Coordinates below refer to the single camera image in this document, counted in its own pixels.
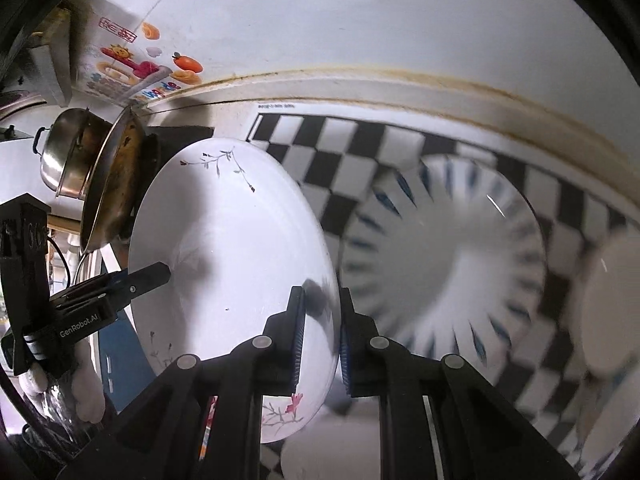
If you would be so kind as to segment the blue cabinet panel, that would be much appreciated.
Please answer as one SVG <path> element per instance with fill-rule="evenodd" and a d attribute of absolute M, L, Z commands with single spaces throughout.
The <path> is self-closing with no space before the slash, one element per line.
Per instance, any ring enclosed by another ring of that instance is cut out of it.
<path fill-rule="evenodd" d="M 98 333 L 103 389 L 120 412 L 154 380 L 140 341 L 124 311 Z"/>

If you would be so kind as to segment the black white checkered mat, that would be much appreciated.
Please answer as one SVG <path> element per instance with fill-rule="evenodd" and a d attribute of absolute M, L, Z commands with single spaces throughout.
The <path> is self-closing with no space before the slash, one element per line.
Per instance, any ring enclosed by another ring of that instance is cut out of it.
<path fill-rule="evenodd" d="M 420 356 L 461 351 L 582 478 L 613 469 L 620 446 L 591 458 L 578 440 L 587 370 L 561 318 L 579 263 L 614 230 L 637 232 L 637 207 L 567 162 L 461 122 L 262 113 L 248 140 L 302 187 L 341 277 L 378 326 Z M 528 250 L 510 264 L 505 292 L 475 289 L 466 302 L 472 320 L 437 330 L 401 322 L 357 269 L 359 242 L 372 231 L 387 181 L 422 165 L 432 165 L 457 196 L 484 184 L 499 204 L 520 198 L 516 241 Z M 532 252 L 535 245 L 542 252 Z"/>

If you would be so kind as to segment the brown worn frying pan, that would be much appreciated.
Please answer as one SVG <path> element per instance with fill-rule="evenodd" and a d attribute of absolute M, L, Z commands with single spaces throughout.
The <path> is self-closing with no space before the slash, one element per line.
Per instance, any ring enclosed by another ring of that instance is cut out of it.
<path fill-rule="evenodd" d="M 85 254 L 110 244 L 131 223 L 142 188 L 160 158 L 157 136 L 134 111 L 122 111 L 100 148 L 82 206 L 80 247 Z"/>

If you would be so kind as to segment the white plate with speckles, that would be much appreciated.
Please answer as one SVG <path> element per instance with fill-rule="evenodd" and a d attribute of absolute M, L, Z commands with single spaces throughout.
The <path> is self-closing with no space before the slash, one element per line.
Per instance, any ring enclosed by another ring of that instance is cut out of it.
<path fill-rule="evenodd" d="M 285 479 L 381 478 L 378 401 L 358 400 L 346 415 L 322 408 L 303 430 L 285 440 Z"/>

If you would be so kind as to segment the stainless steel pot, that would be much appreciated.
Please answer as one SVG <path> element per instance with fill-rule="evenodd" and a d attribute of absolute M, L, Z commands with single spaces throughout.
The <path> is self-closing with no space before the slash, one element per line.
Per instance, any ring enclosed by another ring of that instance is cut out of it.
<path fill-rule="evenodd" d="M 112 124 L 88 108 L 63 110 L 32 142 L 40 157 L 40 177 L 56 197 L 86 198 L 89 178 Z"/>

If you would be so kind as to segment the white bowl top right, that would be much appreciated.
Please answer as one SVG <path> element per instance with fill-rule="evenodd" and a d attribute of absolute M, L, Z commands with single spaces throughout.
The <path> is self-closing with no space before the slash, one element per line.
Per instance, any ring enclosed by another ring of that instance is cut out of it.
<path fill-rule="evenodd" d="M 610 376 L 639 352 L 639 237 L 616 230 L 588 255 L 570 292 L 568 331 L 596 376 Z"/>

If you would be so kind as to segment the white plate, blue stripes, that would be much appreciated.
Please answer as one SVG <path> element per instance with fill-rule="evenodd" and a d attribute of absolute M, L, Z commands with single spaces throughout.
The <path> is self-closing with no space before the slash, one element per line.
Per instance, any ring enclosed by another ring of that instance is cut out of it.
<path fill-rule="evenodd" d="M 426 156 L 372 185 L 345 226 L 340 280 L 381 335 L 431 359 L 499 364 L 537 315 L 544 237 L 503 175 Z"/>

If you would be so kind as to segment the colourful food wall sticker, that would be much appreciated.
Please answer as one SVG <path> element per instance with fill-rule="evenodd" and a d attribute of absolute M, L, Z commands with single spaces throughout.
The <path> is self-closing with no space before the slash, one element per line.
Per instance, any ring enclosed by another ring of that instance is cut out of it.
<path fill-rule="evenodd" d="M 155 24 L 106 0 L 76 4 L 76 87 L 114 104 L 147 103 L 203 82 L 204 66 Z"/>

